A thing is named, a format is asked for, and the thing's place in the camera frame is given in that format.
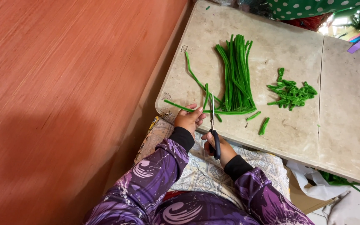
black scissor handle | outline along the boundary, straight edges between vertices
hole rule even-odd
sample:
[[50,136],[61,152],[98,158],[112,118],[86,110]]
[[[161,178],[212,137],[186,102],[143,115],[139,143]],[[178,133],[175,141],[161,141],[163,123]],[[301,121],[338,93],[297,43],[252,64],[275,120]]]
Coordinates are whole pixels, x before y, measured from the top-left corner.
[[213,153],[213,156],[215,157],[215,159],[220,159],[220,141],[219,141],[219,136],[217,135],[216,130],[210,129],[209,132],[213,135],[213,139],[215,139],[215,146],[216,149],[209,144],[209,152]]

hand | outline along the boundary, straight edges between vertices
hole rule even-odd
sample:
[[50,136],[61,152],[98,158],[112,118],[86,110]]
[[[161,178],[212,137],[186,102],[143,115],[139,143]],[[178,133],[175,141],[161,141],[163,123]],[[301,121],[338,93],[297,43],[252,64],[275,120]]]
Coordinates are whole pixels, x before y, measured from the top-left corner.
[[[194,109],[197,107],[197,104],[191,104],[187,105],[186,108],[188,109]],[[174,120],[174,127],[180,126],[193,136],[195,140],[195,129],[197,129],[201,124],[203,123],[203,119],[206,118],[206,115],[202,113],[204,109],[202,107],[199,107],[197,110],[191,112],[187,112],[186,110],[180,110],[179,113],[176,116],[176,119]]]
[[[220,142],[220,164],[222,165],[222,168],[224,168],[227,163],[237,156],[237,153],[234,151],[234,149],[231,147],[231,145],[223,139],[222,136],[219,136],[219,142]],[[215,149],[215,139],[213,138],[213,135],[208,132],[206,135],[201,137],[202,140],[207,140],[204,145],[205,152],[209,154],[210,156],[213,156],[213,153],[209,152],[209,144],[211,144]]]

black cuff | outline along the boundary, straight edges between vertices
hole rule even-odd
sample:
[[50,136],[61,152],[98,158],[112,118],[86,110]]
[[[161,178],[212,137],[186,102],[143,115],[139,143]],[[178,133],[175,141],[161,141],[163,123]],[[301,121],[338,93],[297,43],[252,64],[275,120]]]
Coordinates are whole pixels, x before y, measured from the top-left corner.
[[169,137],[169,139],[176,141],[186,150],[187,153],[190,151],[190,149],[194,146],[195,143],[191,133],[180,126],[176,126],[174,128],[173,133]]
[[247,163],[241,155],[234,156],[224,167],[224,172],[236,181],[241,175],[252,170],[253,167]]

green polka dot fabric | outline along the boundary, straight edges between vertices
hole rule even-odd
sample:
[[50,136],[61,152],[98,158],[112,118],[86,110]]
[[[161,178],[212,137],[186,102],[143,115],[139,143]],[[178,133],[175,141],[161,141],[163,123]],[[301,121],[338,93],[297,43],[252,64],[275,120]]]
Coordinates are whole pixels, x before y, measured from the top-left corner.
[[267,0],[276,20],[293,20],[359,7],[360,0]]

cardboard box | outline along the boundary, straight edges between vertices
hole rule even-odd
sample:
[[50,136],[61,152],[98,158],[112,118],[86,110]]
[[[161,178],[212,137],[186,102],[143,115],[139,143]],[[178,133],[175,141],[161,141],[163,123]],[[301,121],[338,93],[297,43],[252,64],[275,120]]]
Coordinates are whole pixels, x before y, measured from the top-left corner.
[[[294,177],[294,174],[291,172],[291,170],[284,166],[284,168],[287,170],[287,176],[290,179],[290,198],[291,202],[299,208],[303,213],[308,214],[311,213],[317,209],[320,209],[332,202],[334,200],[330,199],[327,201],[314,199],[311,197],[308,197],[300,188],[297,179]],[[311,184],[307,184],[305,186],[306,188],[312,187]]]

